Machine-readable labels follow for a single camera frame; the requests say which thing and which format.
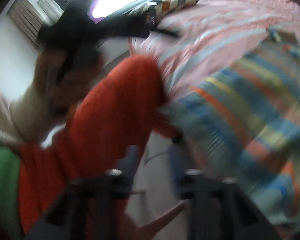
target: pink striped bedsheet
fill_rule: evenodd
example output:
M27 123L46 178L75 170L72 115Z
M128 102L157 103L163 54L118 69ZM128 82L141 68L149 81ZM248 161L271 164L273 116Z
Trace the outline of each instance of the pink striped bedsheet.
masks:
M174 100L256 47L271 25L300 38L300 7L289 0L200 0L160 23L160 28L178 31L179 39L158 33L132 38L130 52L156 58Z

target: curtain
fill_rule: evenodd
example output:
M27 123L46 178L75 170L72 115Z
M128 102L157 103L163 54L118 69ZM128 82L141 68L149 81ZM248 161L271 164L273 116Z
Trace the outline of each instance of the curtain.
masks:
M54 0L40 0L38 3L53 23L56 23L63 14L63 10Z
M37 40L37 36L43 19L33 5L28 0L16 0L9 9L8 15L32 46L41 52L43 44Z

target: metal screw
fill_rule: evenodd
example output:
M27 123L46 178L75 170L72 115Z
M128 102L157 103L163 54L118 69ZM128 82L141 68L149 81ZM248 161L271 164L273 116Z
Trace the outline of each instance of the metal screw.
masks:
M185 171L185 173L187 175L200 175L200 174L202 174L202 171L197 170L197 169L188 169Z
M110 176L119 176L122 174L122 171L120 170L108 170L107 174Z

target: colorful striped fabric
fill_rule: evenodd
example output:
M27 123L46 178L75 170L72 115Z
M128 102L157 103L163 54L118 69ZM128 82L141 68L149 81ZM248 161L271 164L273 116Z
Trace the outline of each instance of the colorful striped fabric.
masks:
M274 225L300 229L300 42L268 31L254 50L171 103L171 118L214 176L238 185Z
M157 22L160 22L167 14L194 6L198 1L199 0L153 0L152 2L157 3L156 5L151 5L149 3L142 4L133 9L129 15L143 15L148 11L151 13L154 11Z

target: cable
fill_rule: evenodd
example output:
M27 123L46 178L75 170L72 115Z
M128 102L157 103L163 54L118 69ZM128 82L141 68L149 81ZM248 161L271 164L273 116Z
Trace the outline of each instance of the cable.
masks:
M165 153L167 153L167 152L163 151L163 152L160 152L160 153L158 153L158 154L156 154L154 156L149 157L149 148L148 148L148 146L146 146L145 163L143 165L145 166L150 160L152 160L152 159L154 159L154 158L156 158L156 157L158 157L160 155L163 155Z

